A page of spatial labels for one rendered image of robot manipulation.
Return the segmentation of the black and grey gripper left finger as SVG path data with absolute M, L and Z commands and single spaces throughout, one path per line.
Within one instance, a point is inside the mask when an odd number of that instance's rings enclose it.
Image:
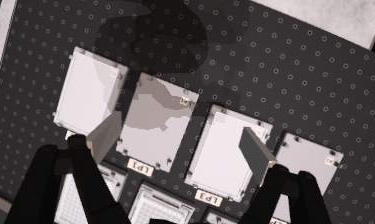
M 53 224 L 65 174 L 73 175 L 88 224 L 132 224 L 98 168 L 121 133 L 121 111 L 114 111 L 87 136 L 69 136 L 68 149 L 38 148 L 4 224 Z

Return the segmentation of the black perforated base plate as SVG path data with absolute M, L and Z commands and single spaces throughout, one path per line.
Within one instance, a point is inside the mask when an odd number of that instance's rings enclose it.
M 284 132 L 343 153 L 322 196 L 331 223 L 375 224 L 375 43 L 368 50 L 252 0 L 16 0 L 0 61 L 1 198 L 13 204 L 42 145 L 68 149 L 53 111 L 76 46 L 129 67 L 115 108 L 122 128 L 142 72 L 199 94 L 169 172 L 116 151 L 120 136 L 102 159 L 128 172 L 127 216 L 143 181 L 194 203 L 187 224 L 209 208 L 246 213 L 253 174 L 240 202 L 184 183 L 215 104 L 272 124 L 273 156 Z M 219 207 L 196 199 L 198 189 L 222 197 Z

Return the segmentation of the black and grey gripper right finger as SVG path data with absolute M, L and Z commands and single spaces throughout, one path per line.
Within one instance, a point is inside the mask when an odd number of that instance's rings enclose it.
M 332 224 L 314 175 L 278 164 L 251 127 L 243 127 L 238 147 L 261 187 L 238 224 L 270 224 L 281 193 L 288 196 L 291 224 Z

